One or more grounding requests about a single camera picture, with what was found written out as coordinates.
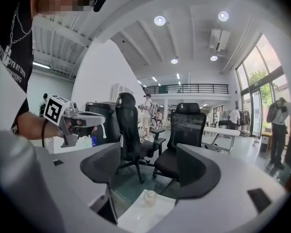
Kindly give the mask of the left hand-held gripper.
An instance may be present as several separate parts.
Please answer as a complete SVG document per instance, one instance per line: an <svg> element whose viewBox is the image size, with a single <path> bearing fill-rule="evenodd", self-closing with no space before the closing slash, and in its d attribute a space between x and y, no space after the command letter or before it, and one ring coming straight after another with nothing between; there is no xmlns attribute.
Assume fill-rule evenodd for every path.
<svg viewBox="0 0 291 233"><path fill-rule="evenodd" d="M75 102L58 95L49 97L43 117L56 125L64 139L61 148L74 147L78 135L72 133L71 126L94 127L105 123L105 116L93 112L79 112Z"/></svg>

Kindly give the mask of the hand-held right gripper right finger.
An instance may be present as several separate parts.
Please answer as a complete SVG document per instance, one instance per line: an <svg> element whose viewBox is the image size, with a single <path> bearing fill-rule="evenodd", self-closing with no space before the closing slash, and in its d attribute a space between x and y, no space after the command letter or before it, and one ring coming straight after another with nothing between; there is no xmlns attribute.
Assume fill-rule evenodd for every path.
<svg viewBox="0 0 291 233"><path fill-rule="evenodd" d="M287 200L282 185L241 159L177 144L180 190L174 209L153 233L253 233Z"/></svg>

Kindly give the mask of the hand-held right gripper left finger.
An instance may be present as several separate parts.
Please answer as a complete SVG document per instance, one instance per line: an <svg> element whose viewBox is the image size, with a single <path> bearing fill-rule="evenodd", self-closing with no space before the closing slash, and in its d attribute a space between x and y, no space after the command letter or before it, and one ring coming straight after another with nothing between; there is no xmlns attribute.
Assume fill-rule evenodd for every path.
<svg viewBox="0 0 291 233"><path fill-rule="evenodd" d="M46 149L0 131L0 192L22 231L39 233L119 233L67 185Z"/></svg>

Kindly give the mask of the person's left hand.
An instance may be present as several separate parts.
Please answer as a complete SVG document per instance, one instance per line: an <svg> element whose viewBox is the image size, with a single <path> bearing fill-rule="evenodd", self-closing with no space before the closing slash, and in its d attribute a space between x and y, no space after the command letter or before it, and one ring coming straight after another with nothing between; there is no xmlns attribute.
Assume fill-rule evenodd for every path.
<svg viewBox="0 0 291 233"><path fill-rule="evenodd" d="M85 125L85 120L82 119L66 118L65 124L69 133L75 134L78 137L91 136L93 132L97 130L97 126L83 127Z"/></svg>

